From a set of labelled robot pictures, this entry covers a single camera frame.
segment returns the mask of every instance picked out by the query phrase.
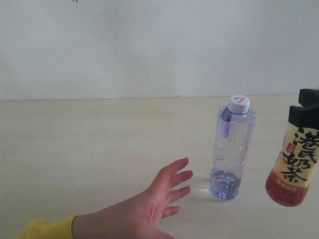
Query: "white bottle cap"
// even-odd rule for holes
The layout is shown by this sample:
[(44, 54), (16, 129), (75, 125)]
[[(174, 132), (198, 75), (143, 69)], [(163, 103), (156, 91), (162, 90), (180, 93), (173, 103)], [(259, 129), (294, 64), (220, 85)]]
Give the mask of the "white bottle cap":
[(235, 95), (229, 100), (228, 108), (235, 114), (245, 114), (249, 110), (250, 100), (247, 96)]

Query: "water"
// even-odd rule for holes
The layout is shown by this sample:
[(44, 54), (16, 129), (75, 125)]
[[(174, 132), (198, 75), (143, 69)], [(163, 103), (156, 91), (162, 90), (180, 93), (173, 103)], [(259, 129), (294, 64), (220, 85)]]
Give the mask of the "water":
[(216, 199), (232, 200), (238, 194), (240, 182), (241, 179), (238, 179), (233, 173), (212, 170), (209, 180), (209, 193)]

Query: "bottle logo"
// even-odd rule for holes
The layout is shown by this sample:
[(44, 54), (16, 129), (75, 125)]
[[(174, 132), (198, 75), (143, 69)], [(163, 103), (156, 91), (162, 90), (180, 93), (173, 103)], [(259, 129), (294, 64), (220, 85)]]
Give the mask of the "bottle logo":
[(234, 97), (234, 100), (235, 100), (237, 103), (242, 103), (245, 99), (246, 99), (246, 97)]

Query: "white wall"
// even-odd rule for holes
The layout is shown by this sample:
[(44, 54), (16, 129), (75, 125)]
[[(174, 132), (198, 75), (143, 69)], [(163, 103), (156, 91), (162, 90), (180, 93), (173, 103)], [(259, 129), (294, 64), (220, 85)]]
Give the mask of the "white wall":
[(0, 100), (319, 86), (318, 0), (0, 0)]

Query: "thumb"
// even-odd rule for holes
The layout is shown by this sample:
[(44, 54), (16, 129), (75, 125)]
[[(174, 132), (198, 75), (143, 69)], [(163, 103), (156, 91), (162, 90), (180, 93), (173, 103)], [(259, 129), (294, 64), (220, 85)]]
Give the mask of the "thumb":
[(152, 237), (154, 239), (175, 239), (172, 236), (160, 231), (160, 230), (156, 230), (154, 237)]

